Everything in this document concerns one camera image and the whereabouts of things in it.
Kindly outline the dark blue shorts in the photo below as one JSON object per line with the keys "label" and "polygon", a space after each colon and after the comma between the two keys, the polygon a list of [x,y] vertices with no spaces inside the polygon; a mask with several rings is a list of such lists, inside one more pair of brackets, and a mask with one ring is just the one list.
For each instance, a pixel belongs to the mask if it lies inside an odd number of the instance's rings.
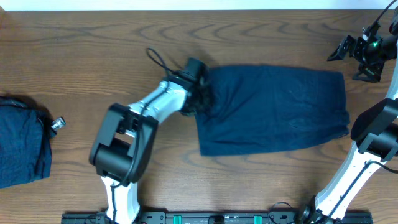
{"label": "dark blue shorts", "polygon": [[208,81],[213,104],[195,116],[203,156],[294,151],[349,134],[340,72],[227,65]]}

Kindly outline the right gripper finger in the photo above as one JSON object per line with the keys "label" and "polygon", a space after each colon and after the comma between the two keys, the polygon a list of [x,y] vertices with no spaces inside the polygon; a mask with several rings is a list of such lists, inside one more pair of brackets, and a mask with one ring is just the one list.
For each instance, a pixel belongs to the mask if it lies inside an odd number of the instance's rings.
{"label": "right gripper finger", "polygon": [[356,39],[350,35],[347,35],[336,48],[336,50],[327,58],[328,62],[343,60],[346,54],[351,54],[354,46],[356,44]]}
{"label": "right gripper finger", "polygon": [[377,83],[381,80],[384,64],[363,65],[360,64],[358,72],[354,74],[353,80],[359,80],[369,83]]}

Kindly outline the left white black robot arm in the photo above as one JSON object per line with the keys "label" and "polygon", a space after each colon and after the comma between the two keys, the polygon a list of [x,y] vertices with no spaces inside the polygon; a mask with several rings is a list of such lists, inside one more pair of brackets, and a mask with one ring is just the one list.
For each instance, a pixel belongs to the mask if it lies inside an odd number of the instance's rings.
{"label": "left white black robot arm", "polygon": [[108,108],[89,162],[106,187],[111,223],[134,223],[139,216],[137,183],[149,163],[158,127],[175,112],[194,115],[210,100],[206,75],[177,71],[144,99]]}

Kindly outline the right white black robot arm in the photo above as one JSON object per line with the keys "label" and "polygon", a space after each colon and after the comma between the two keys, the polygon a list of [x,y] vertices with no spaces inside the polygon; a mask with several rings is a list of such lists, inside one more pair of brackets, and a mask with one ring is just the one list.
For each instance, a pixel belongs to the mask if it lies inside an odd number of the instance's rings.
{"label": "right white black robot arm", "polygon": [[[355,80],[379,82],[388,60],[397,60],[397,29],[380,37],[371,28],[358,38],[345,37],[328,57],[329,61],[344,59],[345,55],[359,62]],[[347,215],[346,210],[367,180],[378,169],[393,169],[386,162],[397,156],[397,72],[386,96],[361,113],[351,130],[352,145],[349,153],[330,180],[300,213],[296,223],[369,223],[366,215]]]}

